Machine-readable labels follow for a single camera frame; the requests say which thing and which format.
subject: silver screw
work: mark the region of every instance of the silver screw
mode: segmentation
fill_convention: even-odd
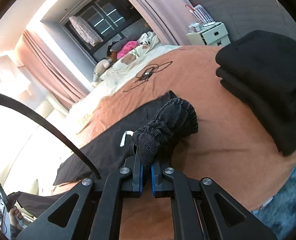
[[[130,172],[130,169],[127,168],[127,167],[123,167],[123,168],[120,169],[120,173],[122,173],[122,174],[127,174],[129,172]]]
[[[175,170],[171,167],[165,168],[165,173],[167,174],[173,174],[175,172]]]
[[[90,185],[92,183],[92,180],[89,179],[89,178],[86,178],[86,179],[83,179],[81,183],[84,186],[88,186],[88,185]]]
[[[204,178],[204,179],[202,180],[202,183],[205,184],[205,185],[210,185],[210,184],[212,183],[212,180],[209,179],[209,178]]]

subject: triangular cutout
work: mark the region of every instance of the triangular cutout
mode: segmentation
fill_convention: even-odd
[[[238,209],[236,209],[224,196],[216,193],[215,199],[228,227],[233,227],[245,221],[246,217]]]
[[[72,211],[77,204],[79,195],[73,194],[68,198],[60,207],[58,207],[49,217],[48,221],[58,225],[59,227],[65,228],[71,217]]]

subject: orange blanket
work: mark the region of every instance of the orange blanket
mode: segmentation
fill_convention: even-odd
[[[199,123],[197,134],[179,142],[172,166],[194,179],[213,178],[254,210],[286,182],[296,152],[283,157],[250,108],[221,86],[215,74],[218,50],[183,46],[154,59],[150,64],[172,63],[144,84],[123,92],[137,85],[134,78],[103,98],[80,136],[86,144],[139,106],[172,90],[195,107]],[[124,201],[120,239],[173,238],[169,199],[153,199],[146,188],[143,199]]]

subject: striped bag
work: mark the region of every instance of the striped bag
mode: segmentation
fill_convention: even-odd
[[[186,4],[190,12],[194,15],[195,19],[201,24],[206,24],[210,22],[214,22],[214,19],[210,16],[210,14],[203,8],[200,4],[195,7],[191,7]]]

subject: white cabinet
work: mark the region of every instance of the white cabinet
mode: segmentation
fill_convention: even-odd
[[[226,46],[230,44],[228,32],[223,23],[197,33],[188,33],[191,45]]]

